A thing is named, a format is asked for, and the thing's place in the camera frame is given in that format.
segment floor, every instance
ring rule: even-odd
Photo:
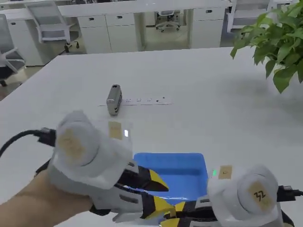
[[[224,19],[221,47],[233,46],[234,33],[227,33],[227,17]],[[147,43],[146,51],[156,51],[156,50],[179,50],[186,49],[186,39],[187,39],[187,27],[181,26],[180,30],[177,31],[175,28],[166,29],[163,33],[156,30],[155,27],[146,28]],[[70,48],[71,54],[73,53],[85,53],[85,47],[81,38],[78,39],[80,48],[76,49],[76,45],[72,44]],[[6,80],[6,83],[11,87],[10,89],[4,89],[0,87],[0,100],[2,100],[6,95],[12,92],[17,86],[16,82],[25,82],[28,78],[33,76],[42,67],[27,67],[21,70],[18,74],[15,74]]]

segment blue plastic container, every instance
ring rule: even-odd
[[[148,192],[175,205],[194,201],[206,195],[207,170],[204,157],[199,153],[138,153],[138,165],[157,172],[168,184],[168,192]]]

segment tan label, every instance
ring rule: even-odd
[[[58,146],[73,160],[81,158],[82,154],[85,152],[84,147],[81,145],[79,139],[73,135],[71,129],[67,129],[58,138]]]
[[[269,194],[264,186],[259,181],[254,182],[248,188],[248,191],[262,211],[267,211],[268,209],[272,208],[273,201],[269,197]]]
[[[122,126],[119,122],[108,122],[109,137],[122,140]]]
[[[218,175],[219,180],[232,178],[232,166],[221,166]]]

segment white office chair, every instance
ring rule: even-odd
[[[180,29],[179,15],[176,15],[174,10],[161,11],[157,13],[157,18],[166,17],[166,21],[156,25],[157,30],[159,29],[161,32],[164,32],[164,30],[168,27],[175,27],[177,28],[177,31]]]
[[[11,75],[18,73],[20,69],[25,67],[25,61],[19,53],[17,47],[14,46],[13,40],[10,36],[9,26],[5,14],[0,14],[0,84],[1,91],[5,89],[8,94],[21,83],[5,82]]]
[[[25,7],[36,24],[39,42],[65,40],[64,48],[69,52],[67,45],[79,37],[79,32],[70,30],[75,23],[67,22],[56,3],[53,1],[26,3]]]
[[[232,0],[231,13],[227,14],[227,32],[254,24],[260,14],[268,12],[272,7],[272,0]]]

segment white desk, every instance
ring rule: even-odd
[[[22,130],[55,128],[72,110],[109,118],[106,106],[97,105],[105,103],[110,86],[118,83],[124,98],[164,95],[173,102],[122,106],[117,118],[133,124],[134,153],[201,152],[208,170],[263,163],[279,184],[303,190],[302,103],[267,96],[265,70],[254,66],[253,49],[239,51],[235,60],[230,51],[58,56],[0,102],[0,144]],[[26,185],[51,153],[30,136],[14,143],[0,158],[0,202]],[[282,203],[282,209],[300,225],[302,198]],[[134,226],[115,225],[111,217],[84,213],[59,226]]]
[[[228,2],[228,6],[232,6],[232,0],[225,0]],[[288,4],[292,3],[293,0],[273,0],[274,4]]]
[[[22,0],[22,1],[6,1],[6,2],[3,2],[3,3],[0,3],[0,6],[14,6],[14,5],[20,5],[20,4],[25,4],[25,3],[44,2],[44,1],[61,2],[61,1],[72,1],[72,0]]]
[[[59,10],[64,17],[78,18],[87,53],[107,53],[144,50],[145,12],[183,9],[189,11],[188,47],[219,47],[225,7],[223,0],[144,0],[65,5],[59,6]],[[25,57],[33,55],[28,53],[28,45],[23,44],[24,39],[34,40],[37,36],[28,10],[8,9],[1,13],[6,15],[15,45],[21,53],[24,49]],[[39,59],[45,51],[40,51],[37,46],[41,45],[36,41],[32,46],[37,53],[33,59]],[[27,59],[26,62],[27,65],[38,65],[34,60],[30,64]]]

